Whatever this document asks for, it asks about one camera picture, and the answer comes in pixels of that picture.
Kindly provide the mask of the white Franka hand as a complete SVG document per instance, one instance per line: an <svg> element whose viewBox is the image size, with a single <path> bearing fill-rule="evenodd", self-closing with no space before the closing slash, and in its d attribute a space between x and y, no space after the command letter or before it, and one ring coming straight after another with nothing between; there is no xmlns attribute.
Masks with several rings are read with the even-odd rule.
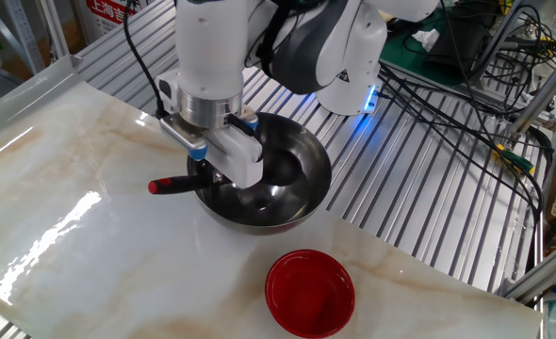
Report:
<svg viewBox="0 0 556 339"><path fill-rule="evenodd" d="M258 118L243 112L240 68L224 74L189 77L176 68L162 73L155 84L169 115L161 128L196 160L197 176L213 186L238 188L257 184L263 174L263 147L254 136Z"/></svg>

